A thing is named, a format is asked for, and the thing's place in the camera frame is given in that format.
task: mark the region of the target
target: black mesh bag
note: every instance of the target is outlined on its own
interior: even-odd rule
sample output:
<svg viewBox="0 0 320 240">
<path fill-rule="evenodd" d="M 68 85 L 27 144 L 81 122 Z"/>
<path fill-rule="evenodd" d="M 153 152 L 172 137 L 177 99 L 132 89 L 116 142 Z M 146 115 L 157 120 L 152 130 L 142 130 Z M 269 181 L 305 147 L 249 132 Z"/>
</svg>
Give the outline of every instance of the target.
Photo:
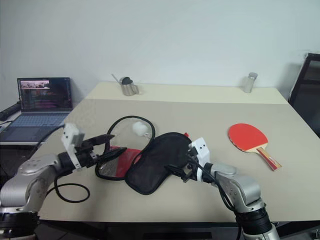
<svg viewBox="0 0 320 240">
<path fill-rule="evenodd" d="M 156 137 L 136 158 L 139 161 L 126 172 L 125 182 L 138 193 L 152 194 L 170 175 L 165 166 L 183 168 L 188 161 L 191 140 L 178 132 L 168 132 Z"/>
<path fill-rule="evenodd" d="M 133 124 L 137 122 L 145 125 L 145 135 L 139 136 L 133 131 Z M 137 160 L 136 156 L 155 138 L 156 130 L 148 119 L 130 115 L 115 121 L 107 134 L 114 137 L 105 143 L 104 158 L 96 164 L 95 174 L 101 179 L 121 181 L 132 161 Z"/>
</svg>

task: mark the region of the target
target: ping pong paddle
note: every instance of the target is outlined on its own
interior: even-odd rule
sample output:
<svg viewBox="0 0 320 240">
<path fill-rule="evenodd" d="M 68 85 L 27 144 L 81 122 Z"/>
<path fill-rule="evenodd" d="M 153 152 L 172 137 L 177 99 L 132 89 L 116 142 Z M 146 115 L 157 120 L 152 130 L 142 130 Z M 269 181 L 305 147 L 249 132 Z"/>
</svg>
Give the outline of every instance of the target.
<svg viewBox="0 0 320 240">
<path fill-rule="evenodd" d="M 230 141 L 241 151 L 260 154 L 273 171 L 282 167 L 266 152 L 268 139 L 256 127 L 246 123 L 238 123 L 229 128 L 228 136 Z"/>
</svg>

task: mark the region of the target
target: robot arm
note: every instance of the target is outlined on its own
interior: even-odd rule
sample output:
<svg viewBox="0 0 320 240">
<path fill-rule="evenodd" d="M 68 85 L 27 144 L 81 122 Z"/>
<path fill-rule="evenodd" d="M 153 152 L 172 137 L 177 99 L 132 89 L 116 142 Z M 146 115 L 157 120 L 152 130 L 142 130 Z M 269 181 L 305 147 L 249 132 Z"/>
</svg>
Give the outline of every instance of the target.
<svg viewBox="0 0 320 240">
<path fill-rule="evenodd" d="M 236 216 L 246 240 L 279 240 L 275 226 L 270 222 L 258 183 L 250 176 L 237 174 L 237 169 L 223 163 L 210 163 L 210 152 L 203 138 L 189 145 L 187 174 L 173 165 L 167 169 L 181 177 L 212 184 L 218 188 L 226 207 Z"/>
<path fill-rule="evenodd" d="M 58 178 L 75 170 L 91 167 L 109 157 L 94 154 L 94 146 L 105 144 L 113 135 L 103 134 L 83 141 L 84 133 L 74 124 L 66 123 L 62 143 L 66 152 L 35 157 L 24 162 L 17 174 L 5 183 L 0 192 L 0 239 L 35 239 L 39 223 L 38 211 L 49 186 Z"/>
</svg>

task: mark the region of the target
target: stainless steel mug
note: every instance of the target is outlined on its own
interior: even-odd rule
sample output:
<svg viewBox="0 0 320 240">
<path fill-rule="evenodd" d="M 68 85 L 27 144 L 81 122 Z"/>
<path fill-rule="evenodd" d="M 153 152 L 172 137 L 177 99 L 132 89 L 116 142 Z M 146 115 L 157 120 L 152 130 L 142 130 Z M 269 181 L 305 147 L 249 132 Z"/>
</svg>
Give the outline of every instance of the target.
<svg viewBox="0 0 320 240">
<path fill-rule="evenodd" d="M 247 94 L 251 93 L 252 88 L 254 86 L 255 80 L 257 79 L 258 74 L 255 72 L 249 72 L 249 76 L 246 80 L 243 91 Z"/>
<path fill-rule="evenodd" d="M 130 77 L 126 76 L 122 80 L 120 80 L 121 89 L 124 95 L 132 96 L 135 94 L 139 94 L 139 88 L 134 84 L 134 81 L 130 79 Z"/>
</svg>

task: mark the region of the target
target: tabletop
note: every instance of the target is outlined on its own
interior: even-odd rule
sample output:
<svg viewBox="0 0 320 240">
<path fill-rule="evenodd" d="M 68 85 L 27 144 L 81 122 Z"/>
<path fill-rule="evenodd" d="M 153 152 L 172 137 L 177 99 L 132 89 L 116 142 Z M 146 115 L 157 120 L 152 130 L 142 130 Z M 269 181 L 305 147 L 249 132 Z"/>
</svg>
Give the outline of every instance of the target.
<svg viewBox="0 0 320 240">
<path fill-rule="evenodd" d="M 137 115 L 150 120 L 159 136 L 188 132 L 191 140 L 204 137 L 210 160 L 238 168 L 261 187 L 271 221 L 319 220 L 320 139 L 275 88 L 139 85 L 140 95 L 123 96 L 116 83 L 102 82 L 67 117 L 91 138 L 117 119 Z M 238 150 L 229 141 L 228 128 L 236 123 L 256 126 L 268 137 L 267 151 L 282 168 L 273 172 L 254 153 Z M 62 130 L 55 132 L 35 154 L 64 152 Z M 96 153 L 102 147 L 95 148 Z M 151 195 L 141 195 L 124 181 L 95 176 L 94 167 L 76 171 L 59 183 L 80 183 L 91 191 L 83 203 L 67 203 L 54 192 L 45 199 L 39 215 L 46 220 L 95 222 L 234 222 L 213 186 L 169 176 Z M 67 198 L 81 199 L 84 190 L 61 189 Z"/>
</svg>

